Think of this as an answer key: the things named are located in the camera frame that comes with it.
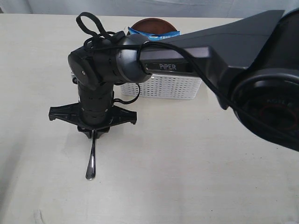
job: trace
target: silver metal handle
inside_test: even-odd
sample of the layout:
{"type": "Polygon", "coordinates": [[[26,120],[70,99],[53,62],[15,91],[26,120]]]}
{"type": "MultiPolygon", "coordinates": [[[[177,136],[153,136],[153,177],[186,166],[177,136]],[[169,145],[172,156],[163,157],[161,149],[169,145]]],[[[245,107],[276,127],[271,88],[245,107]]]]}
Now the silver metal handle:
{"type": "Polygon", "coordinates": [[[86,170],[86,175],[85,178],[88,180],[92,180],[95,178],[96,175],[96,169],[95,169],[95,143],[97,139],[97,131],[93,130],[93,144],[92,144],[92,149],[90,151],[90,157],[89,157],[89,162],[86,170]]]}

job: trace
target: white mesh basket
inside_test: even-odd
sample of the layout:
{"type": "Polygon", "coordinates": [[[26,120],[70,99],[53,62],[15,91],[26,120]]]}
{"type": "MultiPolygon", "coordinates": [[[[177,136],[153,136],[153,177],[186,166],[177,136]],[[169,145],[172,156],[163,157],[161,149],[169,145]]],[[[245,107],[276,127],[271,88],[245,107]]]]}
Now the white mesh basket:
{"type": "MultiPolygon", "coordinates": [[[[193,99],[201,84],[197,77],[181,77],[168,75],[152,75],[140,83],[140,96],[164,99],[193,99]]],[[[136,96],[138,87],[135,83],[121,85],[121,93],[125,96],[136,96]]]]}

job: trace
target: brown bowl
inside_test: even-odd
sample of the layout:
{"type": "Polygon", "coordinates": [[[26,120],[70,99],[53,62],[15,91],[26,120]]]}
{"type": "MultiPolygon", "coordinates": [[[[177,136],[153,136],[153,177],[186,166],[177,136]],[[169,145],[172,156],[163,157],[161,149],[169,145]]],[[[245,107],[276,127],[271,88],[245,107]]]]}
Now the brown bowl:
{"type": "Polygon", "coordinates": [[[165,34],[177,31],[169,22],[158,18],[140,20],[132,26],[132,29],[149,34],[165,34]]]}

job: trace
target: black plastic base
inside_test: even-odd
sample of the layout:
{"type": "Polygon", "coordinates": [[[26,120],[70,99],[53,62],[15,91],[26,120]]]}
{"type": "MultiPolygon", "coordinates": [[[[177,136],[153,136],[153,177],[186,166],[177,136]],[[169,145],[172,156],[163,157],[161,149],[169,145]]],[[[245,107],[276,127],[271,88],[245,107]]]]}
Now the black plastic base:
{"type": "Polygon", "coordinates": [[[97,130],[97,138],[103,133],[109,132],[110,127],[124,124],[127,122],[133,125],[137,122],[137,112],[128,111],[118,106],[112,106],[108,111],[107,119],[99,125],[88,125],[85,124],[79,116],[80,110],[79,103],[51,107],[49,111],[50,120],[63,120],[68,123],[77,125],[79,132],[84,133],[89,139],[92,137],[92,131],[97,130]]]}

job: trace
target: white table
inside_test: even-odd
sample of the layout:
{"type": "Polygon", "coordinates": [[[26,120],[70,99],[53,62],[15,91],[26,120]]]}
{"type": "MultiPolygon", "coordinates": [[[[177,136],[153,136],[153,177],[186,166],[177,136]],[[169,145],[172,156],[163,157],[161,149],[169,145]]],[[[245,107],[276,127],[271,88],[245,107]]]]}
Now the white table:
{"type": "MultiPolygon", "coordinates": [[[[223,111],[204,85],[191,101],[140,98],[137,124],[97,142],[50,122],[75,103],[68,54],[88,37],[76,16],[0,14],[0,223],[279,224],[299,221],[299,153],[278,147],[223,111]]],[[[101,17],[123,30],[140,17],[101,17]]],[[[166,18],[182,33],[236,19],[166,18]]],[[[116,96],[124,99],[120,89],[116,96]]]]}

